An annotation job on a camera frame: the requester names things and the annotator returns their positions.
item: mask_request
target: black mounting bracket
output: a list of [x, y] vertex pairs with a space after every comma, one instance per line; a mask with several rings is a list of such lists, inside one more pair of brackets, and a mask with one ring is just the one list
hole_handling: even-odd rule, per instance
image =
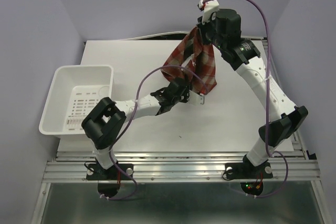
[[269, 162], [253, 166], [246, 155], [243, 158], [243, 162], [226, 163], [225, 168], [226, 170], [223, 173], [224, 180], [257, 179], [261, 177], [261, 174], [263, 175], [263, 179], [273, 178], [271, 164]]
[[[126, 172], [128, 168], [132, 169], [134, 168], [133, 164], [119, 164], [118, 166]], [[95, 181], [95, 180], [117, 180], [118, 178], [118, 170], [115, 166], [112, 166], [108, 169], [104, 169], [100, 166], [99, 163], [92, 163], [88, 164], [88, 173], [86, 175], [86, 180], [89, 181]], [[125, 175], [121, 174], [120, 177], [121, 180], [130, 180], [128, 177]]]

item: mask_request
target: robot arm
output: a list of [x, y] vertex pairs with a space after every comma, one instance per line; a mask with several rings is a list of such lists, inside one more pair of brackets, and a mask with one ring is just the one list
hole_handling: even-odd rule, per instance
[[109, 97], [100, 100], [83, 120], [81, 126], [94, 145], [96, 159], [101, 167], [109, 169], [113, 166], [111, 157], [117, 162], [112, 147], [117, 142], [125, 122], [143, 116], [166, 113], [179, 102], [203, 105], [204, 96], [191, 91], [190, 87], [190, 84], [184, 79], [175, 78], [168, 87], [138, 99], [135, 114], [134, 100], [112, 101]]
[[[198, 7], [204, 11], [204, 15], [198, 18], [197, 25], [203, 43], [213, 44], [222, 53], [222, 58], [247, 82], [266, 109], [266, 68], [253, 42], [241, 38], [240, 16], [232, 9], [219, 9], [216, 0], [206, 4], [201, 0]], [[269, 82], [269, 150], [272, 153], [284, 139], [298, 129], [308, 111], [304, 106], [297, 107], [272, 76], [269, 76]], [[260, 137], [257, 143], [243, 159], [247, 170], [261, 166], [268, 159], [265, 128], [265, 125], [259, 128]]]

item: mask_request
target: white table surface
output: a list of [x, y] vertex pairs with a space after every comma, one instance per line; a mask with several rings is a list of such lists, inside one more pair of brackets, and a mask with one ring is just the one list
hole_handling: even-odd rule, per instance
[[[129, 100], [142, 78], [162, 66], [178, 45], [176, 40], [87, 41], [81, 65], [109, 64], [114, 68], [112, 99]], [[265, 61], [261, 41], [255, 41]], [[160, 116], [132, 122], [114, 146], [119, 152], [248, 152], [265, 124], [265, 110], [245, 81], [215, 49], [217, 86], [203, 106], [179, 103]], [[169, 82], [158, 71], [147, 79], [140, 96]], [[87, 141], [83, 135], [79, 140]], [[280, 151], [293, 151], [291, 138]]]

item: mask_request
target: bolt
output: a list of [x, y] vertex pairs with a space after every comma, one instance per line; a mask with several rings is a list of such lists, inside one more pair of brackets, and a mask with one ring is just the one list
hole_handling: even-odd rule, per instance
[[133, 170], [131, 168], [127, 168], [126, 169], [126, 173], [127, 173], [127, 175], [132, 175], [133, 174]]
[[266, 167], [265, 167], [265, 172], [266, 172], [267, 174], [271, 174], [271, 173], [272, 173], [272, 168], [269, 167], [269, 166], [266, 166]]

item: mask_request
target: red plaid towel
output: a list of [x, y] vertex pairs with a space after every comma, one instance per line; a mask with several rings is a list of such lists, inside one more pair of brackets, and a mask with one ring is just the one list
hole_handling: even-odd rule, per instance
[[[182, 63], [191, 56], [191, 60], [187, 63], [185, 68], [190, 69], [197, 74], [206, 84], [209, 92], [216, 85], [215, 79], [215, 56], [214, 49], [211, 44], [203, 45], [198, 28], [195, 27], [191, 32], [184, 37], [181, 43], [170, 54], [166, 65], [182, 65]], [[179, 68], [164, 68], [161, 70], [162, 74], [168, 81], [172, 81], [176, 77], [191, 80], [193, 91], [206, 93], [202, 83], [195, 78], [191, 73], [185, 72]]]

